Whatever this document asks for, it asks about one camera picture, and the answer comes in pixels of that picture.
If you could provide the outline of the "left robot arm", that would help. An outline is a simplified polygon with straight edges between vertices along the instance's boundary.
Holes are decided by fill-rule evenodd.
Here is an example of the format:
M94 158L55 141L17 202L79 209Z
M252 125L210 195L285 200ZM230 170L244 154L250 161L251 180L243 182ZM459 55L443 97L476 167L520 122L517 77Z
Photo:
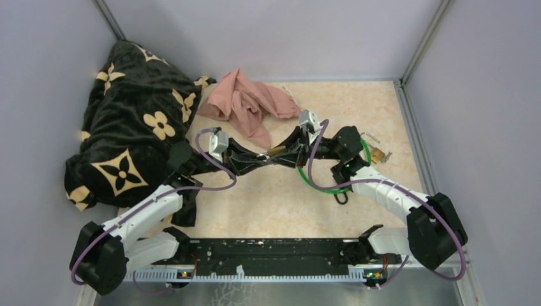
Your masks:
M80 230L70 262L72 282L107 295L139 268L165 259L187 262L191 246L179 228L195 225L198 193L230 189L270 157L217 135L208 151L188 142L174 144L167 161L171 173L162 184L125 213Z

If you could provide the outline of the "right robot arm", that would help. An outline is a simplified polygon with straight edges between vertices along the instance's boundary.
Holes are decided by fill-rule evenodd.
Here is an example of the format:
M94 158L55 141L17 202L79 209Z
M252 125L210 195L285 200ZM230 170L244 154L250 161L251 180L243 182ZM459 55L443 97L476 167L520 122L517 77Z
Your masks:
M364 261L375 263L383 254L402 254L435 271L457 254L465 271L463 247L468 237L450 198L416 192L387 178L361 156L365 148L354 126L341 128L332 138L297 127L267 161L302 168L309 185L321 192L366 196L404 222L404 228L381 227L370 233L359 245Z

